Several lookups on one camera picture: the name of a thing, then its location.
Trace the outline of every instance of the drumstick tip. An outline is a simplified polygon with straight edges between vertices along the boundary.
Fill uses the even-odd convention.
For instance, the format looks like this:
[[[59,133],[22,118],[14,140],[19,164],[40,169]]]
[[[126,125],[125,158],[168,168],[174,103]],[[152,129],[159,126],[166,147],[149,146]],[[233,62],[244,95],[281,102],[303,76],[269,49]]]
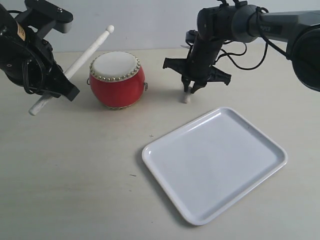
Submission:
[[[109,25],[107,28],[106,28],[106,30],[109,32],[109,33],[113,33],[114,32],[114,30],[115,30],[115,26],[113,26],[113,25]]]

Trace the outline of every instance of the label sticker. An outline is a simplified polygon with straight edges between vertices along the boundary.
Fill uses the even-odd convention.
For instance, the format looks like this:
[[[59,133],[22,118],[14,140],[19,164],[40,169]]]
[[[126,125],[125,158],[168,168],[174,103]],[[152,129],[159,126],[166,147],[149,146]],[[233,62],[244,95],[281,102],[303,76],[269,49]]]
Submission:
[[[18,36],[23,40],[25,41],[26,40],[26,32],[24,30],[24,28],[19,24],[19,23],[16,23],[18,25]]]

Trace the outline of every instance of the drumstick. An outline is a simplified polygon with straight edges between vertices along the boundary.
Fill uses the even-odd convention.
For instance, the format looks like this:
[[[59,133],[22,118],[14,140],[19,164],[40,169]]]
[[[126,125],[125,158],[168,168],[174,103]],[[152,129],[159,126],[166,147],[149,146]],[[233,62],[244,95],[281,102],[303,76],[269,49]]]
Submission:
[[[83,64],[97,51],[97,49],[105,42],[107,37],[115,30],[113,25],[109,25],[105,32],[102,33],[95,42],[64,72],[68,80],[82,67]],[[50,94],[44,94],[39,100],[30,108],[29,114],[37,115],[38,112],[52,99]]]

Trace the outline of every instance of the drum head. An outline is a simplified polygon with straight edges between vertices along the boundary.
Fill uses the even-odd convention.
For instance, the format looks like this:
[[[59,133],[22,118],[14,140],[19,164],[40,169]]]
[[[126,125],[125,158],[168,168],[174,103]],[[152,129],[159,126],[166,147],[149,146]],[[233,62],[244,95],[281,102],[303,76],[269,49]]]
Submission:
[[[99,56],[92,64],[96,75],[116,78],[131,73],[137,67],[137,59],[130,53],[113,51]]]

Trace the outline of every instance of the white wall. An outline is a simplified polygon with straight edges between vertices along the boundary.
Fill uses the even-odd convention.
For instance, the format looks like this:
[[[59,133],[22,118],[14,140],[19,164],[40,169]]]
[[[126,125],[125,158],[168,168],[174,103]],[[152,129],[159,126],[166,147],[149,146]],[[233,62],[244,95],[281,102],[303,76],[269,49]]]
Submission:
[[[179,48],[185,34],[196,28],[202,8],[216,0],[50,0],[73,14],[67,34],[53,30],[46,39],[55,52],[85,50],[107,25],[115,31],[100,50]],[[0,0],[7,10],[24,11],[24,0]],[[320,10],[320,0],[249,0],[270,12]]]

